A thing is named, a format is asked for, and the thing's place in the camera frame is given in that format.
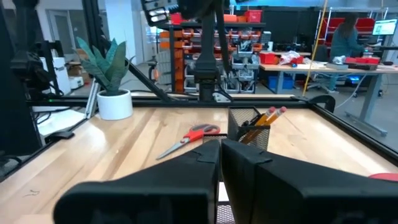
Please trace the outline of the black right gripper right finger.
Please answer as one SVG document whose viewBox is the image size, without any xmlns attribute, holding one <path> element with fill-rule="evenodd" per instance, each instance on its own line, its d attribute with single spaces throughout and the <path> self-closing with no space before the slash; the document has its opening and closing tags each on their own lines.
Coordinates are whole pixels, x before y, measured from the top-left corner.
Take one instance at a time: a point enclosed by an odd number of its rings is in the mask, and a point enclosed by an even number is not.
<svg viewBox="0 0 398 224">
<path fill-rule="evenodd" d="M 397 183 L 292 159 L 225 139 L 223 180 L 230 200 L 396 202 Z"/>
</svg>

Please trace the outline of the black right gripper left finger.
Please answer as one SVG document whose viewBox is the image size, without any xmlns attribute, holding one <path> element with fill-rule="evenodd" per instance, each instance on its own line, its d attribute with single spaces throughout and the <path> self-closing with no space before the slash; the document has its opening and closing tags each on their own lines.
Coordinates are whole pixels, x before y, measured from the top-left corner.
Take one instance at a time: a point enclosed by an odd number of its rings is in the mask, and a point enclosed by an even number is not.
<svg viewBox="0 0 398 224">
<path fill-rule="evenodd" d="M 63 200 L 146 200 L 150 197 L 204 197 L 218 200 L 221 144 L 208 141 L 191 151 L 124 177 L 103 182 L 82 182 Z"/>
</svg>

